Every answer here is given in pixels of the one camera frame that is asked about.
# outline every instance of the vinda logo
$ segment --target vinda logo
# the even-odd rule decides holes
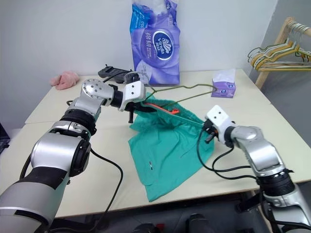
[[[168,60],[173,54],[173,44],[170,37],[162,31],[157,31],[153,35],[153,42],[156,55],[160,60]]]

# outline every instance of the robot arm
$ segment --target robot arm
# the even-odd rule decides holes
[[[133,112],[133,103],[143,101],[145,95],[141,81],[126,85],[123,91],[96,79],[83,82],[80,97],[33,147],[30,174],[0,196],[0,232],[45,232],[53,222],[70,177],[87,167],[89,140],[96,132],[101,106]]]
[[[274,219],[311,226],[311,211],[299,187],[292,182],[278,151],[263,137],[261,130],[237,126],[218,105],[207,113],[206,119],[205,127],[212,137],[218,137],[228,147],[235,145],[245,153]]]

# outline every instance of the red clip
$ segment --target red clip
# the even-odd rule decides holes
[[[164,109],[164,108],[161,108],[160,106],[155,105],[155,104],[153,104],[153,103],[145,103],[145,105],[153,106],[153,107],[158,108],[158,109],[160,109],[161,111],[166,112],[166,113],[169,113],[169,114],[177,114],[177,113],[180,113],[180,111],[179,111],[178,109],[176,109],[176,108],[174,108],[172,111],[169,111],[169,110],[166,110],[166,109]]]

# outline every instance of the green wire hanger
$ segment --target green wire hanger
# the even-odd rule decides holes
[[[201,94],[198,94],[198,95],[194,95],[194,96],[190,96],[190,97],[187,97],[187,98],[184,98],[184,99],[181,99],[181,100],[178,100],[178,101],[175,101],[175,102],[172,102],[172,103],[167,103],[167,104],[164,104],[161,106],[161,108],[163,108],[164,106],[168,106],[168,105],[173,105],[173,104],[176,104],[176,103],[179,103],[181,101],[185,101],[185,100],[189,100],[189,99],[192,99],[192,98],[195,98],[195,97],[198,97],[198,96],[203,96],[203,95],[206,95],[206,94],[209,94],[209,93],[212,93],[212,92],[215,92],[217,91],[217,88],[213,85],[210,85],[210,84],[203,84],[203,83],[199,83],[199,84],[196,84],[194,86],[184,86],[184,85],[181,85],[181,86],[173,86],[173,87],[169,87],[169,88],[165,88],[165,89],[160,89],[160,90],[155,90],[152,86],[149,86],[151,89],[152,89],[152,93],[145,99],[145,101],[150,98],[151,96],[153,96],[155,93],[157,92],[160,92],[160,91],[168,91],[168,90],[173,90],[173,89],[178,89],[178,88],[186,88],[186,89],[192,89],[192,88],[195,88],[197,86],[208,86],[208,87],[212,87],[213,90],[212,91],[208,91],[208,92],[204,92],[204,93],[201,93]]]

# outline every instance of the purple tissue box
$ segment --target purple tissue box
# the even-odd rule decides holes
[[[236,90],[235,83],[213,81],[213,86],[217,88],[217,91],[212,93],[212,97],[233,98]]]

